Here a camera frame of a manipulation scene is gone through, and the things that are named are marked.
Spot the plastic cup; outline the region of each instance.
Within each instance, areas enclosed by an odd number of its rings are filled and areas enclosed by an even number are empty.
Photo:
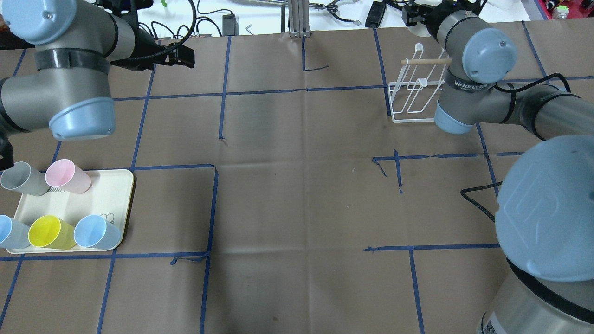
[[[61,159],[45,172],[45,181],[55,188],[82,194],[91,187],[91,178],[71,160]]]
[[[80,247],[110,250],[118,244],[121,236],[119,228],[98,215],[82,218],[74,228],[74,241]]]
[[[23,161],[15,163],[12,168],[4,171],[0,184],[6,190],[33,196],[41,196],[49,190],[43,174]]]
[[[74,227],[56,216],[43,216],[31,225],[29,242],[35,247],[67,250],[76,245]]]
[[[29,226],[0,215],[0,248],[25,248],[29,246]]]

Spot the power adapter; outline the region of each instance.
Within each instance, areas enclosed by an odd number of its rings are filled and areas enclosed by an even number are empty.
[[[239,35],[239,25],[235,14],[223,15],[223,36]]]
[[[374,1],[371,3],[367,20],[365,20],[365,27],[376,29],[380,27],[381,20],[384,18],[386,12],[386,3]]]

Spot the white wire rack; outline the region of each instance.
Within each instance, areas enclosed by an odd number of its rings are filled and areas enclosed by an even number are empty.
[[[451,63],[451,59],[446,54],[444,49],[437,59],[422,59],[423,57],[423,44],[417,43],[415,45],[415,53],[411,59],[404,59],[401,61],[402,69],[396,82],[388,83],[388,90],[390,92],[390,113],[392,115],[392,122],[394,123],[414,123],[414,122],[432,122],[433,118],[419,118],[411,117],[412,114],[420,114],[425,112],[425,109],[433,100],[437,92],[441,91],[441,86],[444,83],[444,73],[446,67]],[[419,76],[417,70],[419,67],[423,67],[421,72],[423,77]],[[432,92],[424,105],[419,108],[423,103],[419,103],[417,97],[423,89],[431,86]],[[394,110],[394,101],[398,98],[398,106],[402,104],[402,108]]]

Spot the white tray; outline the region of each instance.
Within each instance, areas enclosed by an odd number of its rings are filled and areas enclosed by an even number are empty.
[[[116,248],[124,237],[124,228],[128,220],[128,208],[132,200],[134,174],[126,169],[112,171],[87,171],[92,185],[83,194],[73,194],[57,188],[51,188],[43,196],[22,195],[14,219],[31,226],[44,215],[60,217],[72,226],[88,215],[109,215],[113,224],[122,231]],[[9,248],[11,254],[64,253],[76,251],[105,251],[75,245],[68,250],[55,250],[29,245],[27,248]]]

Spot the metal bracket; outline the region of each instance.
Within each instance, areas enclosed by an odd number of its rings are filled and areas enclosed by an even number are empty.
[[[290,37],[310,37],[309,0],[289,0]]]

